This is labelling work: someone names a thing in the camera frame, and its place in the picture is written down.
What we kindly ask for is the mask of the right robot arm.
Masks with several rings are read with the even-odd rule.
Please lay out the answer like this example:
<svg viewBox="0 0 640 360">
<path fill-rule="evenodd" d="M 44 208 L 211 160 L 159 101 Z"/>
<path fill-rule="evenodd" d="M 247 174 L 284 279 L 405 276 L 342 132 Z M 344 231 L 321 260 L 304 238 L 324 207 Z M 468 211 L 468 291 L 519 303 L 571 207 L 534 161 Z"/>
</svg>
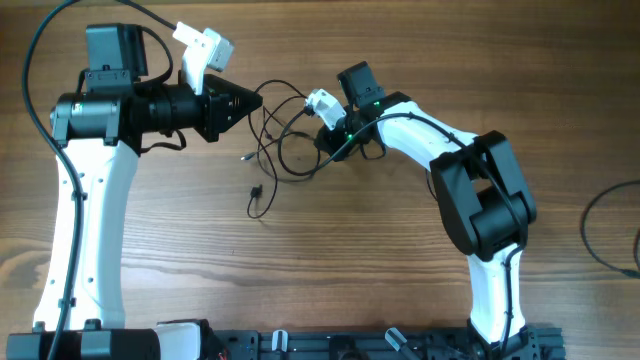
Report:
<svg viewBox="0 0 640 360">
<path fill-rule="evenodd" d="M 443 227 L 466 256 L 472 288 L 470 327 L 493 351 L 506 350 L 525 327 L 519 265 L 537 209 L 513 148 L 498 131 L 458 130 L 402 92 L 388 94 L 367 62 L 337 79 L 348 103 L 313 90 L 305 110 L 323 125 L 316 147 L 341 161 L 371 141 L 405 154 L 431 176 Z"/>
</svg>

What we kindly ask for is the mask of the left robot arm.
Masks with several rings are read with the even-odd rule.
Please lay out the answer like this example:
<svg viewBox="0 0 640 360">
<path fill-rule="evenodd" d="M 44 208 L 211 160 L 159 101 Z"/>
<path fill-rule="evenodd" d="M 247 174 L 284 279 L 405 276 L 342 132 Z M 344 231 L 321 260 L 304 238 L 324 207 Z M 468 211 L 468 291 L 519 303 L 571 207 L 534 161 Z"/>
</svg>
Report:
<svg viewBox="0 0 640 360">
<path fill-rule="evenodd" d="M 185 46 L 177 84 L 150 79 L 144 37 L 134 24 L 91 25 L 89 66 L 78 89 L 51 113 L 58 208 L 46 285 L 32 329 L 7 340 L 10 359 L 226 359 L 228 347 L 204 320 L 129 329 L 121 257 L 129 190 L 147 133 L 195 130 L 207 142 L 256 110 L 261 97 L 221 76 L 233 43 L 212 29 L 178 23 Z"/>
</svg>

